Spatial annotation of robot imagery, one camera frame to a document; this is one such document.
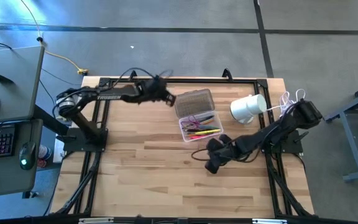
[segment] gray desk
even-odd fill
[[[36,155],[42,125],[58,134],[66,134],[68,130],[35,104],[44,51],[41,46],[0,50],[0,75],[14,82],[0,83],[0,122],[32,120]],[[25,192],[34,186],[37,165],[31,170],[22,170],[18,158],[21,146],[29,141],[30,130],[30,124],[18,125],[14,156],[0,158],[0,195]]]
[[[44,47],[0,50],[0,75],[14,84],[0,83],[0,122],[42,119],[55,133],[67,127],[35,104],[44,58]]]
[[[21,169],[19,151],[25,142],[33,141],[36,143],[35,155],[38,155],[42,125],[41,119],[16,124],[17,138],[14,145],[14,156],[0,158],[0,195],[25,192],[33,188],[37,163],[29,170]]]

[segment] scissors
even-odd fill
[[[188,117],[188,121],[182,121],[180,125],[182,126],[182,128],[185,129],[194,129],[199,128],[200,122],[198,122],[197,119],[193,115],[191,115]]]

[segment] gray floor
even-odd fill
[[[41,24],[95,27],[197,27],[255,29],[251,0],[49,0],[26,1]],[[358,0],[260,0],[266,29],[358,30]],[[86,16],[78,11],[86,10]],[[33,24],[16,0],[0,1],[0,22]],[[218,77],[229,68],[235,77],[266,77],[258,34],[147,32],[44,32],[48,49],[71,58],[91,75],[118,75],[129,67],[153,73]],[[0,41],[12,47],[37,45],[36,32],[0,30]],[[306,99],[327,114],[352,99],[358,90],[358,35],[267,35],[275,77],[287,90],[307,91]],[[44,58],[44,68],[72,83],[81,77],[69,63]],[[55,96],[70,87],[43,72]],[[52,102],[39,89],[39,106]],[[306,174],[314,209],[324,218],[358,221],[358,181],[342,176],[356,164],[339,121],[321,123],[303,140]],[[56,170],[37,174],[35,190],[43,197],[22,200],[0,196],[0,218],[42,215],[56,182]]]

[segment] computer mouse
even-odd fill
[[[26,142],[19,152],[20,167],[24,170],[31,169],[35,164],[35,143]]]

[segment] container lid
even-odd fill
[[[195,90],[177,95],[175,110],[178,118],[215,110],[211,91]]]

